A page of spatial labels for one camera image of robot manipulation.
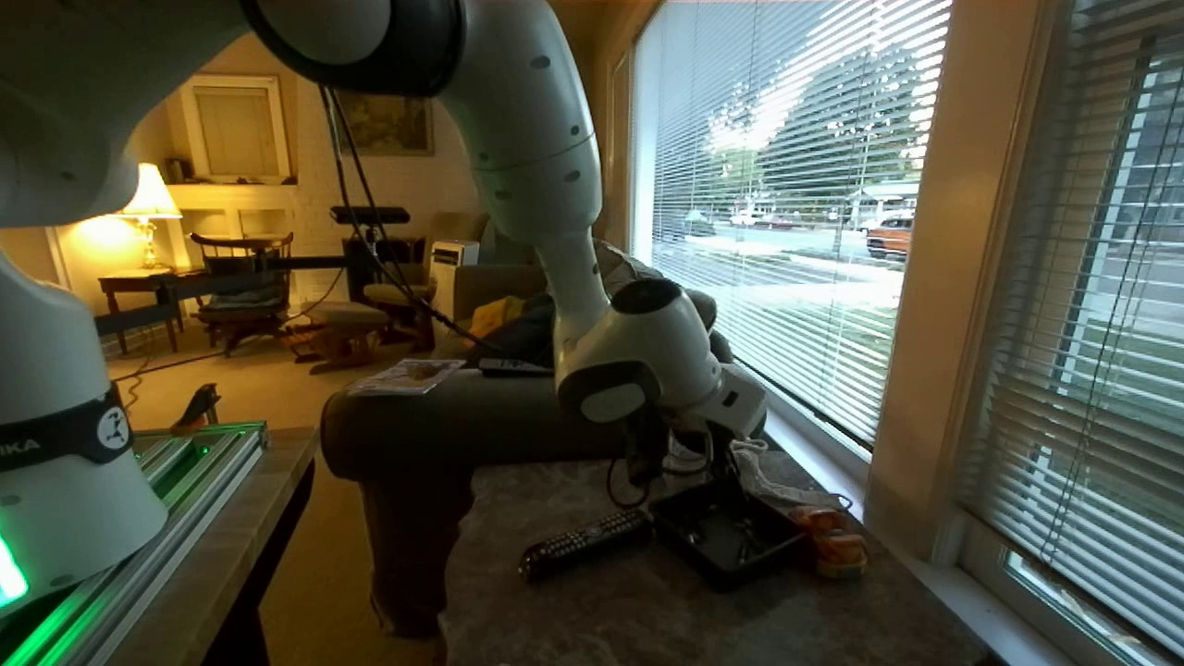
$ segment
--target green light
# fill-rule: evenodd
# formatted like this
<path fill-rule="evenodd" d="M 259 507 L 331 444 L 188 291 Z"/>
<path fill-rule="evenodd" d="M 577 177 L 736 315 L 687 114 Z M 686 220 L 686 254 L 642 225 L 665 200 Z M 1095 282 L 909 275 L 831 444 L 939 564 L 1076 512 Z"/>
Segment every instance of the green light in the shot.
<path fill-rule="evenodd" d="M 16 565 L 8 542 L 0 538 L 0 608 L 24 601 L 30 591 L 26 573 Z"/>

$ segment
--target window blinds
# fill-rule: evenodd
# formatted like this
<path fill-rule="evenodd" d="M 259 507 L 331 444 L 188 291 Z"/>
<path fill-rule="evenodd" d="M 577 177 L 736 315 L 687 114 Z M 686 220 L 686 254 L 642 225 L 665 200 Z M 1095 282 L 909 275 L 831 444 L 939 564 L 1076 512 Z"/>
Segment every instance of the window blinds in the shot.
<path fill-rule="evenodd" d="M 1184 658 L 1184 3 L 1067 0 L 1003 252 L 962 499 Z"/>
<path fill-rule="evenodd" d="M 665 3 L 635 51 L 653 264 L 723 302 L 736 354 L 870 444 L 946 36 L 945 0 Z"/>

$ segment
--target sofa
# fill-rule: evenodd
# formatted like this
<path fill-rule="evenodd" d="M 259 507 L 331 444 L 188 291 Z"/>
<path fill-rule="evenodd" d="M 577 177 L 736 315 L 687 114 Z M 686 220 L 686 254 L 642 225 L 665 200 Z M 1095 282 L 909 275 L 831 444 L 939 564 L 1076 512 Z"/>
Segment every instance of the sofa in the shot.
<path fill-rule="evenodd" d="M 538 265 L 464 265 L 455 285 L 459 320 L 501 295 L 543 295 Z M 712 326 L 716 301 L 693 301 Z M 553 320 L 532 320 L 501 347 L 538 351 L 553 343 L 548 333 Z M 612 459 L 627 453 L 627 438 L 623 426 L 566 415 L 553 379 L 490 379 L 476 367 L 424 395 L 331 395 L 321 455 L 337 479 L 362 487 L 379 622 L 400 637 L 442 632 L 443 565 L 475 504 L 476 467 Z"/>

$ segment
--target picture frame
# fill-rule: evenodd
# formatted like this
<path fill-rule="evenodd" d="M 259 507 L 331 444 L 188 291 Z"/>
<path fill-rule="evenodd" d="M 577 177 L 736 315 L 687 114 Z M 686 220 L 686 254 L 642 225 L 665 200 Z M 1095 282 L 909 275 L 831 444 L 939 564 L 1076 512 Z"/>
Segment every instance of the picture frame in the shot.
<path fill-rule="evenodd" d="M 276 78 L 195 73 L 183 87 L 191 177 L 290 182 L 290 134 Z"/>
<path fill-rule="evenodd" d="M 433 154 L 433 104 L 420 95 L 334 94 L 337 153 Z"/>

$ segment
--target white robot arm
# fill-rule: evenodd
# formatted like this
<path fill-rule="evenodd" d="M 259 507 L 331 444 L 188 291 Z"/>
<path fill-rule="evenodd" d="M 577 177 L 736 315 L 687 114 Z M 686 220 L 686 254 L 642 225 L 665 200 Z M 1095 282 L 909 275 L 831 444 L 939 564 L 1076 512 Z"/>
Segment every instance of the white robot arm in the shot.
<path fill-rule="evenodd" d="M 712 333 L 677 285 L 603 291 L 593 114 L 543 0 L 0 0 L 0 13 L 0 225 L 122 209 L 133 194 L 122 153 L 138 124 L 254 30 L 311 80 L 438 95 L 453 111 L 494 221 L 532 245 L 548 270 L 555 381 L 574 412 L 593 422 L 653 412 L 677 431 L 760 431 L 760 385 L 712 354 Z M 141 548 L 164 507 L 127 453 L 88 312 L 30 285 L 0 254 L 0 322 L 4 617 Z M 80 439 L 53 444 L 45 433 L 62 433 L 68 418 Z"/>

